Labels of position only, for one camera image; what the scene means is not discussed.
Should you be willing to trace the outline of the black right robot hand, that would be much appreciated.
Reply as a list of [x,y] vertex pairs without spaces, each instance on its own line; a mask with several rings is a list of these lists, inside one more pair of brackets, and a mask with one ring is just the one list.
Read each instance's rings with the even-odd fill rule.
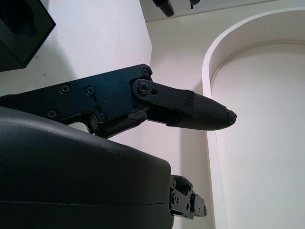
[[0,99],[3,229],[170,229],[204,200],[158,157],[111,141],[154,121],[215,131],[236,114],[140,64]]

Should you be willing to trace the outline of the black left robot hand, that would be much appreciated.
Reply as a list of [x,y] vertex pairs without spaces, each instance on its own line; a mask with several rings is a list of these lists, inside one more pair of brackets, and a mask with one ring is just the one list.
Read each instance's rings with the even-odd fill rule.
[[[171,17],[174,15],[173,6],[169,0],[153,0],[153,2],[166,17]],[[200,0],[189,0],[189,2],[191,9],[193,9],[194,5],[200,3]]]

